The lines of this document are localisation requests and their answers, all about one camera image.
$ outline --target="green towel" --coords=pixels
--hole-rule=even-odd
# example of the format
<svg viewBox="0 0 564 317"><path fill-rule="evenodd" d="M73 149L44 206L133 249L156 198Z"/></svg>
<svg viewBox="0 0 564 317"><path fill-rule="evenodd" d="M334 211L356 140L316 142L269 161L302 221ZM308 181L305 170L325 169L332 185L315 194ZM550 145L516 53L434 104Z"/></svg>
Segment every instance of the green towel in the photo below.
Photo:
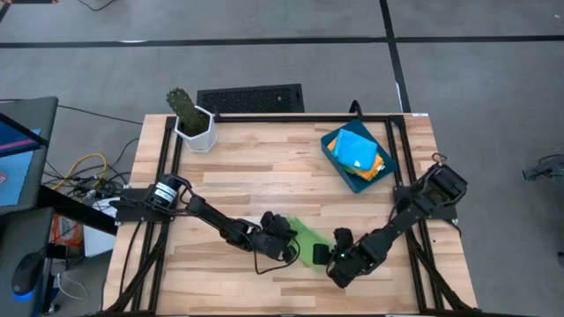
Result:
<svg viewBox="0 0 564 317"><path fill-rule="evenodd" d="M316 271L325 271L324 265L314 264L314 244L320 243L329 246L329 249L333 248L334 243L330 240L325 239L321 234L317 233L315 230L304 225L298 218L289 217L288 223L292 230L296 231L296 241L300 244L300 261L309 266L311 269ZM295 242L292 241L291 245L296 248Z"/></svg>

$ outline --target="wooden tabletop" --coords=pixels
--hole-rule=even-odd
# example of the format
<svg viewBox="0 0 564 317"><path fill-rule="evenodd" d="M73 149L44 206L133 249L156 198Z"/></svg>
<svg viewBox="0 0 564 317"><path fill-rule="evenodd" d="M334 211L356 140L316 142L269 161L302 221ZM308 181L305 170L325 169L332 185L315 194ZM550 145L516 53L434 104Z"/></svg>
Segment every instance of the wooden tabletop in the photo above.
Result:
<svg viewBox="0 0 564 317"><path fill-rule="evenodd" d="M131 175L134 188L154 181L166 115L147 115ZM427 116L406 115L414 165L421 176L437 151ZM367 128L389 150L383 123ZM348 227L355 239L386 224L393 206L393 174L354 194L320 148L323 135L342 122L218 123L219 140L207 154L182 147L179 174L194 190L229 217L255 223L267 210L296 216L327 238L337 227ZM395 128L404 179L404 153ZM170 171L175 134L168 151ZM476 305L464 251L457 231L439 220L429 220L438 270L470 306ZM104 306L115 302L125 254L135 224L122 225L106 281ZM145 226L141 227L125 275L126 285L137 271ZM259 269L279 265L258 255ZM427 304L432 293L421 267ZM147 308L152 272L145 281L141 308ZM386 262L369 276L356 278L339 289L324 273L301 262L258 276L253 255L231 247L218 232L199 219L178 217L170 228L157 314L177 313L417 313L412 273L404 238L398 239Z"/></svg>

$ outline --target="white hexagonal pot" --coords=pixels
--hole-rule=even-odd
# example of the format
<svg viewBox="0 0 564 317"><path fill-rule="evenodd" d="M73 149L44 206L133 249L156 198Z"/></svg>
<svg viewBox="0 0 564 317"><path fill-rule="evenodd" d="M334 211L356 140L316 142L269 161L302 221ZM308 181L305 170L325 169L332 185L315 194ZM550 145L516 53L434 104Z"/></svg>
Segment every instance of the white hexagonal pot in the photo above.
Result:
<svg viewBox="0 0 564 317"><path fill-rule="evenodd" d="M180 131L180 119L176 117L176 125L174 126L174 132L184 139L184 142L188 145L191 151L195 153L207 153L213 147L213 145L218 141L218 135L215 132L215 124L213 122L213 114L205 111L205 109L194 106L197 111L205 114L209 117L210 124L208 129L204 133L200 133L197 136L187 136Z"/></svg>

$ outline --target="potted cactus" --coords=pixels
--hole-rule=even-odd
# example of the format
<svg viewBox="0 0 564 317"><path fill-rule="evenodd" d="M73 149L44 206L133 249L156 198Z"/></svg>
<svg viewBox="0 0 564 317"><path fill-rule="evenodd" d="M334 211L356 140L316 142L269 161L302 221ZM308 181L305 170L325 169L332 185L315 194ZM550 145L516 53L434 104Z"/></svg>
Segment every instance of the potted cactus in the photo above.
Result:
<svg viewBox="0 0 564 317"><path fill-rule="evenodd" d="M176 113L174 131L184 139L191 151L207 153L218 135L213 124L213 115L195 106L190 96L181 88L171 89L167 94L168 105Z"/></svg>

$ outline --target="black computer mouse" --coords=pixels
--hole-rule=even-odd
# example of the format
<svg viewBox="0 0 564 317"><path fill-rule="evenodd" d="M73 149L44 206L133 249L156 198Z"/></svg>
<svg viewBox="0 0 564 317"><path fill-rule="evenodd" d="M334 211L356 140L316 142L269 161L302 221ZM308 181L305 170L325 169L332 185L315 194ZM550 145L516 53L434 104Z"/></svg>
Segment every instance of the black computer mouse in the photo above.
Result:
<svg viewBox="0 0 564 317"><path fill-rule="evenodd" d="M25 295L37 284L43 271L43 254L34 252L26 254L18 264L11 277L11 289L16 295Z"/></svg>

